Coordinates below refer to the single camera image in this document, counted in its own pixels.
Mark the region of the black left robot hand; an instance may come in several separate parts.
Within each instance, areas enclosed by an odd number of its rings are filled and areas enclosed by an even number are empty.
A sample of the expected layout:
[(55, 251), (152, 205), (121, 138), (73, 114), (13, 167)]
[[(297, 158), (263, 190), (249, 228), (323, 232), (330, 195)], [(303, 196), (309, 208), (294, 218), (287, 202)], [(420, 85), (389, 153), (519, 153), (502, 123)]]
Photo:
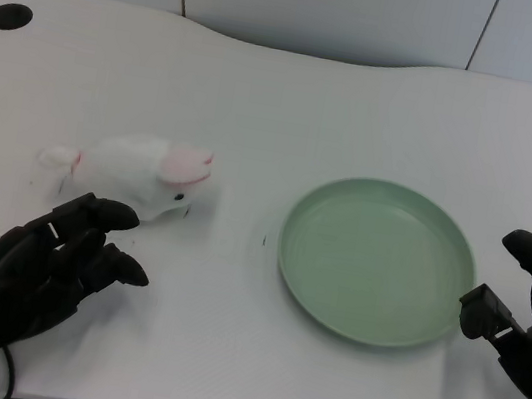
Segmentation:
[(131, 207), (87, 193), (0, 236), (0, 348), (56, 327), (116, 282), (147, 286), (138, 261), (106, 240), (139, 224)]

